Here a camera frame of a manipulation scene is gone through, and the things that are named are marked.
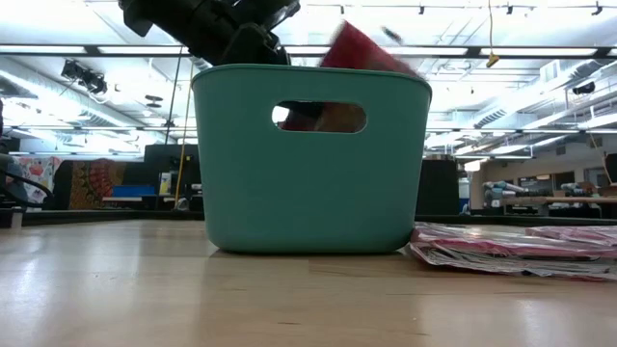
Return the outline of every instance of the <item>ceiling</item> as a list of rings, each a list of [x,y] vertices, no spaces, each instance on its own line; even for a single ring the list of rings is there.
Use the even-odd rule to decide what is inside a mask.
[[[488,46],[490,41],[488,0],[312,0],[301,1],[301,4],[303,8],[299,13],[275,29],[283,45],[328,45],[343,19],[350,21],[384,46],[393,46],[393,42],[384,34],[382,26],[397,33],[405,45]],[[508,5],[514,6],[511,14],[507,13]],[[603,11],[592,15],[596,10],[596,1],[493,0],[493,44],[546,47],[614,46],[617,43],[617,31],[614,30],[617,27],[617,1],[600,1],[600,5],[603,6]],[[424,7],[424,14],[419,14],[420,6]],[[157,28],[150,30],[145,38],[134,34],[124,26],[122,12],[115,0],[5,0],[0,12],[0,44],[2,43],[178,44]],[[80,99],[79,94],[87,95],[85,89],[71,84],[60,75],[65,60],[63,57],[42,56],[3,58],[0,53],[0,71],[3,67],[18,64],[40,76],[45,83],[56,83],[70,91],[63,93],[61,90],[63,95],[57,93],[56,98],[72,95],[75,99]],[[594,93],[574,95],[564,91],[573,87],[571,84],[559,85],[549,90],[538,89],[538,86],[544,85],[542,79],[545,78],[545,72],[542,72],[542,67],[555,64],[547,59],[504,59],[491,68],[485,67],[486,59],[402,60],[427,79],[433,88],[434,98],[427,124],[430,129],[471,128],[486,118],[492,109],[504,107],[508,111],[505,117],[490,121],[482,128],[522,129],[534,121],[560,113],[566,107],[593,105],[592,101],[603,95],[610,101],[613,84],[617,82],[613,77],[614,68],[605,67],[588,78],[577,80],[579,84],[595,80],[598,88]],[[193,103],[187,102],[192,64],[188,58],[79,58],[78,61],[85,67],[103,73],[109,85],[110,92],[92,100],[92,105],[90,101],[87,102],[87,107],[94,106],[95,102],[104,103],[97,103],[95,106],[100,111],[98,116],[92,117],[93,121],[99,121],[95,125],[113,125],[109,122],[110,119],[122,118],[121,123],[126,125],[161,126],[171,114],[174,124],[183,126],[187,111],[189,119],[186,125],[196,125]],[[558,77],[564,77],[569,72],[568,68],[580,63],[582,61],[561,61],[561,66],[556,69],[563,74]],[[319,58],[296,56],[292,58],[292,64],[313,67],[319,64]],[[163,101],[159,102],[161,107],[148,108],[146,104],[149,101],[145,99],[147,94],[162,97]],[[612,103],[609,106],[603,105],[601,112],[593,117],[611,115]],[[38,107],[41,107],[43,112],[46,107],[54,108],[42,103]],[[591,117],[589,107],[584,107],[577,116],[564,115],[555,121],[530,128],[573,129]],[[42,121],[32,119],[25,123],[74,124],[55,120],[54,117],[45,119],[46,123],[41,123]],[[9,125],[23,123],[16,118],[5,120],[5,124]],[[602,128],[610,128],[612,125],[612,122],[603,122]],[[53,142],[56,137],[55,147],[58,147],[59,141],[63,144],[66,138],[80,143],[87,142],[89,136],[98,136],[93,132],[74,130],[39,130],[37,134],[33,131],[30,131],[31,134],[27,133],[13,132],[10,136],[40,139],[48,143]],[[114,133],[120,134],[115,140],[118,145],[114,150],[117,151],[141,151],[143,145],[164,141],[164,136],[156,131],[151,131],[149,136],[139,139],[136,139],[138,135],[131,131],[109,131],[104,136],[113,138]],[[181,139],[183,134],[176,131],[171,135],[170,141],[175,142]],[[563,135],[554,134],[548,138]],[[187,137],[195,138],[197,133],[189,131]],[[444,134],[444,131],[439,130],[427,135],[426,145],[428,152],[449,150],[454,153],[469,145],[488,145],[474,150],[483,154],[495,150],[499,152],[497,148],[510,146],[510,143],[532,144],[533,141],[537,143],[545,141],[546,138],[547,134],[502,134],[500,131],[458,134],[445,131]],[[99,140],[96,148],[107,151],[109,148],[105,148],[105,138]],[[127,147],[122,144],[126,142],[129,143]]]

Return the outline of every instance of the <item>teal plastic bin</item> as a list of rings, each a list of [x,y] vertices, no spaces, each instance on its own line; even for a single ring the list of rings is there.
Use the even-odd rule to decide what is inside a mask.
[[[230,65],[193,82],[206,232],[226,251],[385,253],[410,239],[431,88],[395,72]],[[354,134],[277,128],[281,101],[361,105]]]

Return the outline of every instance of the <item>storage bin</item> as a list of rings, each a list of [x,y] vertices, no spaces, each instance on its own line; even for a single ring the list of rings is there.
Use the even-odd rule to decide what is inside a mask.
[[[384,253],[410,239],[429,85],[395,72],[229,65],[193,81],[206,232],[226,251]],[[358,133],[277,128],[281,101],[363,107]]]

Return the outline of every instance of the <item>ductwork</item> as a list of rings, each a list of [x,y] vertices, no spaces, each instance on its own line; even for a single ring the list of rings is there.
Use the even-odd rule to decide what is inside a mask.
[[[0,76],[13,80],[16,84],[23,84],[22,88],[34,89],[30,92],[36,94],[39,98],[52,99],[54,103],[58,103],[63,108],[74,110],[79,115],[91,116],[95,123],[101,123],[101,120],[104,120],[116,126],[145,125],[109,106],[98,104],[90,100],[88,96],[67,88],[8,58],[0,58]],[[156,140],[165,140],[165,136],[158,132],[148,132],[148,135]]]
[[[588,60],[577,64],[564,72],[558,73],[555,78],[552,78],[547,82],[539,81],[532,86],[522,88],[514,93],[510,93],[501,98],[497,103],[478,112],[478,116],[475,118],[480,118],[480,120],[473,126],[475,128],[481,128],[495,120],[511,116],[526,107],[540,102],[546,97],[546,93],[556,89],[574,87],[575,85],[583,82],[584,79],[588,78],[596,71],[611,65],[613,62],[614,61],[612,60]]]

